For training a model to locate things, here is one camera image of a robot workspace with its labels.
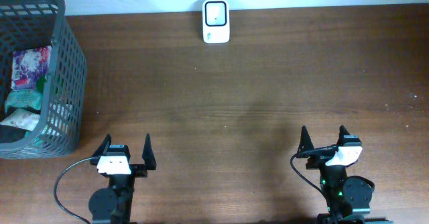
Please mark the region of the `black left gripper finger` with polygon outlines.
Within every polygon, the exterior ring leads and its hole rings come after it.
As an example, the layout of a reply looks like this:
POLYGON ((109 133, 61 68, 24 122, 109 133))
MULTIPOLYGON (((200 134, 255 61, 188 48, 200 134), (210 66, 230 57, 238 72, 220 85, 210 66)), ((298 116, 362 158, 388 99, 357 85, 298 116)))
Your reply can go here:
POLYGON ((143 151, 142 151, 142 159, 144 161, 144 164, 147 170, 156 170, 157 162, 154 156, 154 152, 152 150, 150 134, 148 133, 146 134, 146 137, 145 137, 145 142, 144 142, 143 151))
POLYGON ((99 157, 106 153, 109 146, 111 145, 111 135, 107 134, 101 145, 95 150, 92 157, 99 157))

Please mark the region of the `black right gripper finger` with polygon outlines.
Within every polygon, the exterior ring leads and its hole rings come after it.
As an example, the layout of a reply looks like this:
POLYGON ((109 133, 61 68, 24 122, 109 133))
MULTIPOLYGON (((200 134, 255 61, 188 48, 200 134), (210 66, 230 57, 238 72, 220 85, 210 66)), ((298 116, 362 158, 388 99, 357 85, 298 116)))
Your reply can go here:
POLYGON ((350 133, 347 131, 344 125, 341 125, 339 127, 339 138, 337 140, 338 146, 343 146, 345 143, 347 143, 346 135, 350 135, 350 133))
POLYGON ((305 125, 301 128, 301 134, 300 134, 300 143, 298 146, 298 154, 303 154, 304 152, 310 151, 314 149, 314 145, 312 143, 312 140, 310 138, 310 135, 308 133, 308 130, 305 125))

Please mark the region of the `white leafy cream tube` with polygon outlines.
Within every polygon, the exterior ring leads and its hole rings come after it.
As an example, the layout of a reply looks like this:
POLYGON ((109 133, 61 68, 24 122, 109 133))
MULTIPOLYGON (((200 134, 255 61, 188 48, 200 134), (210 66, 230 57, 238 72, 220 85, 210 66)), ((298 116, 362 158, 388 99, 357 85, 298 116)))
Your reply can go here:
POLYGON ((33 131, 40 120, 40 115, 26 111, 24 109, 15 110, 9 117, 6 117, 1 125, 16 127, 27 131, 33 131))

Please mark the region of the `mint green wipes packet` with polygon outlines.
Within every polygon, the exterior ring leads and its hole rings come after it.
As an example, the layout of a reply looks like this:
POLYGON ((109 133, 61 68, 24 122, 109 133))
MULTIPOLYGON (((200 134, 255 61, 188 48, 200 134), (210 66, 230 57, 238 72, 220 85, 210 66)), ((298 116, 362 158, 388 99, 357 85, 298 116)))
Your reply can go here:
POLYGON ((42 108, 43 94, 33 89, 11 91, 5 100, 5 112, 12 108, 39 111, 42 108))

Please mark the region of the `purple floral pack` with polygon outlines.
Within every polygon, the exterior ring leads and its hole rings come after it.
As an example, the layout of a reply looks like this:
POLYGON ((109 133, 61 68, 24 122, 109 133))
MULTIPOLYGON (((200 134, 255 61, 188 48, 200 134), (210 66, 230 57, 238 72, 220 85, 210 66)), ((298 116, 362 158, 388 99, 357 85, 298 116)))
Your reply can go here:
POLYGON ((52 47, 44 46, 13 53, 11 90, 35 89, 39 78, 48 73, 52 47))

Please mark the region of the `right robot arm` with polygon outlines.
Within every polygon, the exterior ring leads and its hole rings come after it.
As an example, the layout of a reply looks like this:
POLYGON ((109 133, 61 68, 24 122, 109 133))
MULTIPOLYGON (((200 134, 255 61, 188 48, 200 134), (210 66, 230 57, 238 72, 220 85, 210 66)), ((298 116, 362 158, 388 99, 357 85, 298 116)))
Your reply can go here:
POLYGON ((358 162, 363 144, 345 126, 339 127, 339 138, 330 146, 315 148, 306 126, 302 126, 297 152, 290 158, 292 170, 324 198, 327 213, 317 216, 316 222, 329 223, 391 223, 386 218, 367 219, 375 184, 362 176, 349 176, 347 168, 358 162), (295 159, 306 159, 307 170, 320 172, 319 185, 309 181, 294 166, 295 159))

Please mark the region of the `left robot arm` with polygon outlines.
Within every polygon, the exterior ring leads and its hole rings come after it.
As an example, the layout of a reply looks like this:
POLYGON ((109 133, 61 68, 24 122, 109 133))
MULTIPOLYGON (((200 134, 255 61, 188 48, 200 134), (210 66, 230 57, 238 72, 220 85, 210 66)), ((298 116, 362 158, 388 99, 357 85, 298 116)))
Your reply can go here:
POLYGON ((113 144, 110 135, 106 135, 92 155, 90 163, 100 175, 109 179, 108 187, 95 191, 88 202, 93 223, 130 222, 135 180, 146 178, 149 171, 157 168, 150 134, 145 136, 143 163, 131 164, 130 157, 129 147, 113 144))

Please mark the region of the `white barcode scanner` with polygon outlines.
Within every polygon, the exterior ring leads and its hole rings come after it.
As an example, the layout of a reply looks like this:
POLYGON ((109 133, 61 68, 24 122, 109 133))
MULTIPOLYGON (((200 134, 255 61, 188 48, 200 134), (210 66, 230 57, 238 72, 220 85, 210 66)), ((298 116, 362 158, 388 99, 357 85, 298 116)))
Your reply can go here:
POLYGON ((225 0, 206 0, 202 4, 202 37, 207 44, 230 40, 229 4, 225 0))

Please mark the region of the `grey plastic mesh basket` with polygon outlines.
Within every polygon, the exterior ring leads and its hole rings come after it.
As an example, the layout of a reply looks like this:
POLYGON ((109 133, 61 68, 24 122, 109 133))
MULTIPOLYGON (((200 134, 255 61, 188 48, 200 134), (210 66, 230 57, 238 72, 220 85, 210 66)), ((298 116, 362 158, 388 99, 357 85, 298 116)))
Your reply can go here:
POLYGON ((64 16, 64 0, 1 0, 1 100, 11 90, 15 51, 51 46, 40 120, 16 142, 1 144, 1 158, 54 158, 73 153, 87 76, 86 58, 64 16))

